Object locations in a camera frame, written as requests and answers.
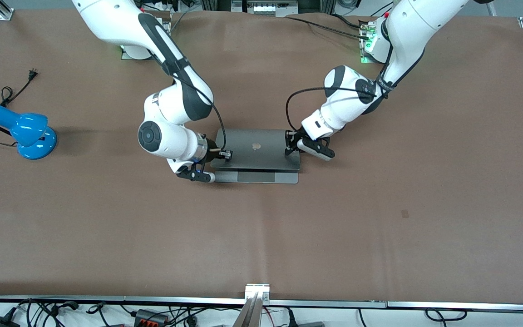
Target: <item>power cord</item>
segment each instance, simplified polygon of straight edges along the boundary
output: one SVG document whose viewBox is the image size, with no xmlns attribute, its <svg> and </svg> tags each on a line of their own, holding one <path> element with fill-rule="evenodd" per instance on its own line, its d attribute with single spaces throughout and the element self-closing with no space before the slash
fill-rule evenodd
<svg viewBox="0 0 523 327">
<path fill-rule="evenodd" d="M 372 16 L 376 15 L 379 11 L 381 11 L 382 9 L 384 9 L 384 8 L 386 8 L 386 7 L 388 7 L 388 6 L 392 5 L 392 4 L 393 4 L 392 1 L 390 3 L 388 3 L 388 4 L 385 4 L 384 6 L 382 6 L 382 8 L 378 9 L 374 13 L 371 13 L 370 16 L 372 17 Z"/>
<path fill-rule="evenodd" d="M 263 307 L 263 309 L 266 311 L 267 317 L 270 319 L 272 327 L 276 327 L 276 325 L 274 324 L 274 319 L 271 317 L 270 310 L 268 310 L 266 307 Z"/>
<path fill-rule="evenodd" d="M 34 80 L 34 78 L 38 76 L 38 70 L 35 69 L 35 68 L 32 68 L 27 76 L 27 83 L 25 83 L 25 85 L 23 85 L 23 87 L 19 90 L 19 92 L 17 92 L 15 95 L 13 95 L 13 89 L 9 86 L 4 86 L 2 89 L 1 89 L 1 102 L 0 102 L 0 106 L 3 106 L 3 107 L 7 107 L 13 100 L 15 100 L 15 98 L 17 98 L 22 92 L 23 90 L 31 83 L 31 81 Z M 8 130 L 6 130 L 5 128 L 2 128 L 0 126 L 0 132 L 2 133 L 5 133 L 7 135 L 11 135 L 11 133 L 9 133 Z M 0 145 L 5 145 L 6 147 L 15 147 L 17 146 L 17 142 L 13 142 L 13 143 L 3 143 L 3 142 L 0 142 Z"/>
<path fill-rule="evenodd" d="M 126 309 L 122 304 L 120 305 L 120 307 L 122 308 L 122 310 L 126 311 L 127 314 L 129 314 L 129 315 L 133 315 L 133 312 L 134 312 L 134 311 L 129 311 L 129 310 L 127 310 L 127 309 Z"/>
<path fill-rule="evenodd" d="M 177 79 L 178 81 L 180 81 L 184 85 L 187 85 L 188 87 L 190 87 L 190 88 L 194 89 L 195 91 L 197 91 L 202 97 L 205 98 L 205 100 L 207 100 L 207 102 L 209 102 L 211 104 L 211 107 L 213 108 L 213 110 L 215 110 L 215 114 L 217 115 L 217 119 L 219 120 L 219 124 L 220 124 L 220 126 L 222 128 L 223 145 L 220 147 L 220 149 L 221 149 L 221 151 L 223 151 L 225 149 L 226 144 L 227 144 L 227 136 L 226 136 L 225 126 L 223 124 L 222 116 L 219 114 L 219 110 L 217 109 L 217 107 L 215 106 L 213 101 L 211 101 L 209 99 L 209 97 L 207 97 L 207 95 L 205 95 L 205 93 L 203 93 L 203 91 L 201 91 L 200 89 L 197 89 L 197 87 L 193 86 L 191 83 L 189 83 L 189 82 L 187 82 L 185 80 L 180 79 L 178 76 L 174 76 L 173 78 Z"/>
<path fill-rule="evenodd" d="M 343 16 L 341 16 L 341 15 L 339 15 L 337 13 L 332 14 L 332 16 L 340 19 L 341 21 L 343 21 L 346 25 L 348 25 L 350 27 L 354 27 L 355 29 L 360 29 L 360 25 L 351 23 L 350 21 L 346 20 L 346 18 L 344 18 Z M 367 21 L 363 21 L 363 20 L 359 20 L 359 24 L 368 24 L 368 22 Z"/>
<path fill-rule="evenodd" d="M 359 316 L 360 316 L 360 322 L 363 324 L 363 327 L 367 327 L 367 324 L 365 323 L 365 319 L 363 318 L 363 311 L 359 308 Z"/>
<path fill-rule="evenodd" d="M 359 89 L 345 89 L 343 87 L 311 87 L 309 89 L 300 89 L 299 91 L 296 91 L 294 93 L 292 93 L 289 97 L 288 97 L 288 100 L 286 101 L 286 118 L 288 120 L 288 124 L 290 125 L 290 127 L 292 128 L 293 131 L 295 132 L 300 132 L 297 128 L 295 128 L 292 124 L 292 121 L 290 120 L 290 113 L 289 113 L 289 104 L 290 104 L 290 100 L 295 97 L 295 95 L 299 95 L 300 93 L 304 93 L 304 92 L 310 92 L 310 91 L 319 91 L 321 89 L 328 89 L 328 90 L 331 90 L 331 91 L 338 91 L 338 90 L 342 90 L 342 91 L 352 91 L 352 92 L 356 92 L 356 93 L 362 93 L 362 94 L 365 94 L 365 95 L 370 95 L 372 97 L 375 97 L 376 95 L 375 94 L 372 94 L 372 93 L 368 93 L 368 92 L 365 92 L 365 91 L 361 91 Z"/>
<path fill-rule="evenodd" d="M 439 318 L 437 319 L 437 318 L 431 317 L 429 315 L 429 311 L 434 311 L 439 316 Z M 467 311 L 459 311 L 459 312 L 463 312 L 463 315 L 461 317 L 445 318 L 441 314 L 441 312 L 439 312 L 439 310 L 437 310 L 435 308 L 427 308 L 427 309 L 425 309 L 425 317 L 427 317 L 427 319 L 435 321 L 435 322 L 441 322 L 444 327 L 447 327 L 447 321 L 460 321 L 460 320 L 463 320 L 463 319 L 465 319 L 467 317 Z"/>
<path fill-rule="evenodd" d="M 102 308 L 106 306 L 106 302 L 100 302 L 98 304 L 95 304 L 91 307 L 88 308 L 88 310 L 86 310 L 86 313 L 89 314 L 89 315 L 93 315 L 95 314 L 96 312 L 98 312 L 100 314 L 100 318 L 102 319 L 102 321 L 104 322 L 104 325 L 106 327 L 110 327 L 110 325 L 108 324 L 108 322 L 106 321 L 106 318 L 104 318 L 104 314 L 102 313 Z"/>
<path fill-rule="evenodd" d="M 286 17 L 286 18 L 287 19 L 301 21 L 301 22 L 306 23 L 306 24 L 314 25 L 314 26 L 320 27 L 321 29 L 326 29 L 328 31 L 333 31 L 333 32 L 341 34 L 341 35 L 347 35 L 347 36 L 350 36 L 350 37 L 356 37 L 357 39 L 361 39 L 361 40 L 368 40 L 369 39 L 369 37 L 367 37 L 365 35 L 354 35 L 353 33 L 347 33 L 347 32 L 344 32 L 344 31 L 337 30 L 337 29 L 333 29 L 332 27 L 320 25 L 320 24 L 314 23 L 313 21 L 309 21 L 309 20 L 305 20 L 305 19 L 299 19 L 299 18 L 294 18 L 294 17 Z"/>
<path fill-rule="evenodd" d="M 298 327 L 296 317 L 294 317 L 294 312 L 292 309 L 286 307 L 286 310 L 288 310 L 288 315 L 290 317 L 290 323 L 288 324 L 288 327 Z"/>
</svg>

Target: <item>wire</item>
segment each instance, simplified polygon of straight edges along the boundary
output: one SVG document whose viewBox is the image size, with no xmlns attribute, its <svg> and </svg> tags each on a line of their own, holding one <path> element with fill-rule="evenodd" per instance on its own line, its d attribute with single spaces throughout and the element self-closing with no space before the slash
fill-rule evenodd
<svg viewBox="0 0 523 327">
<path fill-rule="evenodd" d="M 56 321 L 56 327 L 57 327 L 57 326 L 66 327 L 66 326 L 65 326 L 65 325 L 64 325 L 60 320 L 58 320 L 58 319 L 56 318 L 56 316 L 54 316 L 54 315 L 52 314 L 52 312 L 48 309 L 48 306 L 47 306 L 47 305 L 42 306 L 42 304 L 40 304 L 40 303 L 38 303 L 38 304 L 39 304 L 39 306 L 42 308 L 42 312 L 45 311 L 45 313 L 48 314 L 48 315 L 46 315 L 46 317 L 45 317 L 45 319 L 44 319 L 44 323 L 42 323 L 42 327 L 45 327 L 45 324 L 46 324 L 46 322 L 48 321 L 48 318 L 49 318 L 49 317 L 52 317 L 52 319 L 53 319 L 54 321 Z"/>
<path fill-rule="evenodd" d="M 313 21 L 299 19 L 299 18 L 294 18 L 294 17 L 286 17 L 286 18 L 287 19 L 301 21 L 301 22 L 306 23 L 306 24 L 314 25 L 314 26 L 320 27 L 321 29 L 326 29 L 328 31 L 333 31 L 333 32 L 341 34 L 341 35 L 347 35 L 347 36 L 350 36 L 350 37 L 356 37 L 357 39 L 361 39 L 361 40 L 368 40 L 369 39 L 369 37 L 367 37 L 367 36 L 354 35 L 353 33 L 347 33 L 347 32 L 344 32 L 344 31 L 337 30 L 337 29 L 333 29 L 332 27 L 316 24 Z"/>
<path fill-rule="evenodd" d="M 15 98 L 17 98 L 22 92 L 23 90 L 31 83 L 31 81 L 38 75 L 38 72 L 37 72 L 37 69 L 32 69 L 30 70 L 30 74 L 27 78 L 27 83 L 25 83 L 25 85 L 23 85 L 23 87 L 19 90 L 19 92 L 17 92 L 15 95 L 13 95 L 13 89 L 9 86 L 4 86 L 2 89 L 1 89 L 1 102 L 0 102 L 0 106 L 4 107 L 4 108 L 7 108 L 7 106 L 13 101 L 15 100 Z M 0 127 L 0 132 L 2 133 L 5 133 L 7 135 L 10 135 L 9 131 L 6 130 L 5 128 L 2 128 Z M 17 142 L 13 142 L 13 143 L 3 143 L 3 142 L 0 142 L 0 145 L 4 145 L 6 147 L 15 147 L 17 145 Z"/>
<path fill-rule="evenodd" d="M 31 308 L 31 298 L 28 299 L 27 303 L 27 310 L 25 311 L 25 322 L 27 323 L 27 327 L 31 327 L 31 321 L 30 321 L 30 308 Z"/>
<path fill-rule="evenodd" d="M 40 311 L 39 311 L 39 314 L 37 315 L 37 317 L 35 317 L 34 327 L 37 327 L 37 325 L 38 325 L 38 321 L 39 321 L 39 318 L 40 318 L 41 315 L 44 313 L 44 309 L 42 308 L 42 305 L 41 305 L 41 304 L 39 304 L 39 309 L 38 309 L 38 310 L 40 310 Z"/>
<path fill-rule="evenodd" d="M 31 323 L 33 322 L 33 323 L 35 323 L 33 326 L 34 326 L 34 327 L 37 326 L 37 324 L 38 324 L 38 319 L 40 318 L 40 316 L 41 316 L 41 314 L 42 314 L 43 312 L 44 312 L 44 311 L 42 310 L 41 307 L 38 308 L 38 310 L 35 311 L 35 314 L 31 317 L 30 322 L 28 323 L 28 325 L 31 326 Z"/>
<path fill-rule="evenodd" d="M 188 87 L 194 89 L 195 91 L 197 91 L 202 97 L 205 98 L 205 100 L 207 100 L 210 104 L 211 104 L 211 107 L 213 108 L 213 110 L 215 110 L 215 114 L 217 114 L 217 118 L 219 120 L 219 124 L 221 125 L 221 128 L 222 128 L 222 133 L 223 133 L 223 145 L 220 147 L 221 151 L 225 149 L 225 146 L 227 144 L 227 136 L 226 136 L 226 132 L 225 132 L 225 126 L 223 125 L 223 120 L 222 120 L 222 116 L 219 114 L 219 110 L 216 108 L 215 104 L 213 103 L 213 101 L 211 101 L 207 95 L 205 95 L 205 93 L 203 93 L 203 91 L 201 91 L 200 89 L 197 89 L 197 87 L 191 85 L 191 83 L 185 81 L 185 80 L 182 80 L 180 79 L 178 76 L 174 76 L 173 77 L 174 79 L 177 79 L 178 81 L 180 81 L 181 83 L 187 85 Z"/>
<path fill-rule="evenodd" d="M 360 322 L 363 324 L 363 327 L 367 327 L 367 324 L 365 323 L 365 319 L 363 318 L 363 311 L 359 309 L 359 316 L 360 316 Z"/>
<path fill-rule="evenodd" d="M 348 25 L 350 27 L 354 27 L 355 29 L 360 29 L 360 25 L 351 23 L 350 21 L 346 20 L 346 18 L 344 18 L 343 16 L 341 16 L 341 15 L 339 15 L 337 13 L 332 14 L 332 16 L 340 19 L 341 21 L 343 21 L 346 25 Z M 368 24 L 367 21 L 363 21 L 363 20 L 359 20 L 359 23 L 360 24 Z"/>
<path fill-rule="evenodd" d="M 276 327 L 276 325 L 274 324 L 274 319 L 271 317 L 270 311 L 266 307 L 263 307 L 263 309 L 267 312 L 267 317 L 270 318 L 272 327 Z"/>
<path fill-rule="evenodd" d="M 126 311 L 129 315 L 133 314 L 133 311 L 126 310 L 126 308 L 122 304 L 120 305 L 120 307 L 122 308 L 122 310 Z"/>
<path fill-rule="evenodd" d="M 171 31 L 169 32 L 169 35 L 175 30 L 175 27 L 177 27 L 177 24 L 179 23 L 179 21 L 181 21 L 181 19 L 183 19 L 183 17 L 185 17 L 185 15 L 188 13 L 188 11 L 186 12 L 183 12 L 183 14 L 181 15 L 181 17 L 179 17 L 179 19 L 177 21 L 175 21 L 175 24 L 171 27 Z"/>
<path fill-rule="evenodd" d="M 102 321 L 104 322 L 104 325 L 106 325 L 106 327 L 110 327 L 110 325 L 106 322 L 106 318 L 104 318 L 104 314 L 102 313 L 102 308 L 100 308 L 98 310 L 98 313 L 100 314 L 100 318 L 102 318 Z"/>
<path fill-rule="evenodd" d="M 431 317 L 429 315 L 429 311 L 434 311 L 439 316 L 439 319 Z M 435 322 L 441 322 L 444 327 L 447 327 L 447 321 L 460 321 L 460 320 L 465 319 L 465 317 L 467 317 L 467 311 L 459 311 L 459 312 L 463 312 L 463 315 L 461 317 L 445 318 L 445 317 L 443 317 L 441 312 L 439 312 L 439 310 L 437 310 L 435 308 L 427 308 L 427 309 L 425 309 L 425 316 L 427 317 L 427 319 L 435 321 Z"/>
<path fill-rule="evenodd" d="M 386 8 L 386 7 L 388 7 L 388 6 L 392 5 L 392 4 L 393 4 L 393 2 L 391 1 L 389 4 L 384 5 L 382 8 L 378 9 L 374 13 L 371 13 L 370 16 L 372 17 L 372 16 L 376 15 L 379 11 L 381 11 L 382 9 L 384 9 L 384 8 Z"/>
<path fill-rule="evenodd" d="M 298 327 L 296 317 L 294 317 L 294 312 L 292 311 L 292 309 L 286 307 L 286 310 L 288 310 L 288 315 L 290 318 L 290 323 L 288 324 L 288 327 Z"/>
<path fill-rule="evenodd" d="M 299 95 L 300 93 L 310 92 L 310 91 L 319 91 L 321 89 L 324 89 L 324 90 L 329 89 L 329 90 L 332 90 L 332 91 L 338 91 L 338 90 L 341 90 L 341 91 L 352 91 L 352 92 L 362 93 L 362 94 L 365 94 L 365 95 L 370 95 L 372 97 L 376 97 L 375 94 L 368 93 L 368 92 L 365 92 L 365 91 L 361 91 L 359 89 L 345 89 L 343 87 L 311 87 L 309 89 L 300 89 L 299 91 L 296 91 L 296 92 L 292 93 L 288 97 L 288 100 L 286 101 L 286 118 L 288 120 L 288 124 L 290 125 L 292 130 L 294 130 L 295 132 L 300 132 L 300 131 L 292 125 L 292 121 L 290 120 L 290 113 L 289 113 L 289 109 L 288 109 L 289 108 L 289 104 L 290 104 L 290 100 L 293 97 L 295 97 L 295 95 Z"/>
</svg>

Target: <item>lamp base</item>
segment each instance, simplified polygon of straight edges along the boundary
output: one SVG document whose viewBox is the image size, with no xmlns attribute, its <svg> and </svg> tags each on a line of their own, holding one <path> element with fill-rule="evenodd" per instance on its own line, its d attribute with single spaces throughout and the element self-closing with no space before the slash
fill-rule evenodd
<svg viewBox="0 0 523 327">
<path fill-rule="evenodd" d="M 29 147 L 24 147 L 18 144 L 17 152 L 25 159 L 41 159 L 54 150 L 57 141 L 58 137 L 56 137 L 56 132 L 54 132 L 54 130 L 51 128 L 46 128 L 44 139 L 39 139 L 36 143 Z"/>
</svg>

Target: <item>white floor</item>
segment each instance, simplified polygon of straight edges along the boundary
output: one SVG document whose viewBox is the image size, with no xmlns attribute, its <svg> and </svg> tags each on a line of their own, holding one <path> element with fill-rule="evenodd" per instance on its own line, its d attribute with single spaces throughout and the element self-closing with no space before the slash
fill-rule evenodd
<svg viewBox="0 0 523 327">
<path fill-rule="evenodd" d="M 0 317 L 4 316 L 15 304 L 0 303 Z M 89 304 L 81 305 L 77 311 L 64 308 L 60 311 L 58 319 L 66 327 L 103 327 L 104 323 L 98 313 L 87 314 L 85 311 L 90 307 Z M 27 326 L 25 309 L 17 310 L 13 321 L 22 327 Z M 153 312 L 168 311 L 168 307 L 140 307 L 125 306 L 127 310 L 145 309 Z M 35 314 L 36 306 L 31 307 L 30 317 Z M 274 325 L 279 327 L 289 323 L 288 312 L 284 308 L 268 307 L 274 321 Z M 358 310 L 356 309 L 320 309 L 320 308 L 293 308 L 296 322 L 298 324 L 323 322 L 326 327 L 363 327 L 359 320 Z M 120 325 L 132 327 L 134 319 L 130 317 L 119 306 L 105 306 L 102 310 L 106 321 L 110 325 Z M 367 327 L 441 327 L 441 323 L 425 318 L 424 311 L 416 310 L 362 310 L 363 318 Z M 239 312 L 234 310 L 215 311 L 207 310 L 197 315 L 197 327 L 219 327 L 224 325 L 230 327 L 235 322 Z M 460 313 L 443 312 L 445 318 L 458 317 Z M 39 320 L 38 326 L 43 327 L 44 316 Z M 523 313 L 492 313 L 492 312 L 470 312 L 462 321 L 448 322 L 448 327 L 523 327 Z M 52 319 L 48 319 L 46 326 L 54 327 Z M 261 327 L 272 327 L 267 314 L 263 314 Z"/>
</svg>

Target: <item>brown table mat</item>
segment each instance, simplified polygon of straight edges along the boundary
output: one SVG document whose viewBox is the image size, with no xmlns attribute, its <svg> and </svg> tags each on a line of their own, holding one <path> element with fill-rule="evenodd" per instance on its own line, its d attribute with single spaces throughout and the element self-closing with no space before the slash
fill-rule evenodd
<svg viewBox="0 0 523 327">
<path fill-rule="evenodd" d="M 303 15 L 352 31 L 335 17 Z M 187 14 L 178 45 L 227 128 L 287 128 L 293 91 L 361 64 L 355 39 L 299 21 Z M 456 17 L 372 114 L 303 155 L 297 185 L 199 184 L 143 151 L 143 101 L 171 79 L 119 60 L 75 10 L 0 23 L 0 89 L 40 112 L 58 146 L 27 161 L 0 146 L 0 294 L 523 302 L 523 30 Z M 292 102 L 299 122 L 324 102 Z M 213 136 L 214 114 L 190 123 Z"/>
</svg>

